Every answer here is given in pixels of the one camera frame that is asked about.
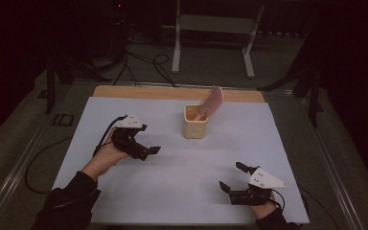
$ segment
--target pink hairbrush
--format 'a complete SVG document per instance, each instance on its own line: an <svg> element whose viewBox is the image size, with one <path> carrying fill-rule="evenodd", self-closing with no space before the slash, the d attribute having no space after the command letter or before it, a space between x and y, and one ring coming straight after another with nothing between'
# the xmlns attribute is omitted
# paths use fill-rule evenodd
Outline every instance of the pink hairbrush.
<svg viewBox="0 0 368 230"><path fill-rule="evenodd" d="M202 117L211 117L223 104L223 91L219 86L213 85L208 98L201 105L194 121L199 121Z"/></svg>

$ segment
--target black sleeve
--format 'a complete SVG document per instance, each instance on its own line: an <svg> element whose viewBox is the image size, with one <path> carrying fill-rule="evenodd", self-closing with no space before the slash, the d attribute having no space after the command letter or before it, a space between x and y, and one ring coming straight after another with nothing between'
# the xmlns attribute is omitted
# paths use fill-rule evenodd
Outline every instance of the black sleeve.
<svg viewBox="0 0 368 230"><path fill-rule="evenodd" d="M287 223L281 209L277 209L265 218L256 219L256 224L261 230L298 230L295 223Z"/></svg>
<svg viewBox="0 0 368 230"><path fill-rule="evenodd" d="M91 177L77 172L64 189L56 188L48 194L32 229L86 229L100 192Z"/></svg>

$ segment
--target hand-mounted device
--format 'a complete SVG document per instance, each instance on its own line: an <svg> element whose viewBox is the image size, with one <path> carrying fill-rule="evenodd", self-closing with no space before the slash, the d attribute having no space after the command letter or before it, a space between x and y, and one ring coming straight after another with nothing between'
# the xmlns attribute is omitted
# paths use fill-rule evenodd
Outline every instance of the hand-mounted device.
<svg viewBox="0 0 368 230"><path fill-rule="evenodd" d="M237 162L236 167L251 175L247 182L248 188L245 191L232 191L225 183L219 182L220 188L229 194L233 205L257 206L271 201L280 206L279 203L270 199L271 192L274 188L287 187L287 183L264 171L260 167L248 167L241 162Z"/></svg>
<svg viewBox="0 0 368 230"><path fill-rule="evenodd" d="M108 127L105 135L116 123L116 129L111 136L112 144L118 148L118 150L124 151L129 154L132 158L139 158L141 160L146 160L148 155L157 154L161 147L150 147L149 149L140 145L134 139L134 136L139 131L144 131L148 126L142 124L136 114L126 115L124 117L118 117L115 119ZM97 153L102 145L102 141L95 149L94 155Z"/></svg>

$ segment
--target white metal frame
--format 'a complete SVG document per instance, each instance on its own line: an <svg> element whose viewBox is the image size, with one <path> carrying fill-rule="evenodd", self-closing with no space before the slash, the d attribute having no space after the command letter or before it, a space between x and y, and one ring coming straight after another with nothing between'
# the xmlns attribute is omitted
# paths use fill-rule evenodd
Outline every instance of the white metal frame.
<svg viewBox="0 0 368 230"><path fill-rule="evenodd" d="M246 47L241 49L246 76L250 79L255 78L252 61L250 58L250 50L259 28L259 22L262 17L265 6L260 5L258 13L254 19L236 18L236 17L216 17L181 14L181 0L177 0L176 18L175 18L175 45L172 57L172 72L178 73L180 68L181 56L181 30L205 31L205 32L223 32L234 34L249 35L249 42Z"/></svg>

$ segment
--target hand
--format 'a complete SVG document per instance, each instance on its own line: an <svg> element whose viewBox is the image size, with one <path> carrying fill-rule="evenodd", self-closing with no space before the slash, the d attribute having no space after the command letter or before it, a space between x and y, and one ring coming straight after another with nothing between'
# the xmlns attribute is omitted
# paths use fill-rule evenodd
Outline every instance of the hand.
<svg viewBox="0 0 368 230"><path fill-rule="evenodd" d="M270 199L274 200L273 193L271 193ZM277 207L273 202L268 201L263 205L250 206L250 209L253 211L253 213L255 213L256 219L263 219L272 212L276 211Z"/></svg>
<svg viewBox="0 0 368 230"><path fill-rule="evenodd" d="M120 160L129 157L129 155L123 151L117 149L111 142L111 136L116 127L113 127L109 131L109 135L105 143L95 156L82 168L82 172L89 175L94 181L98 180L100 175L105 174L110 167L116 165Z"/></svg>

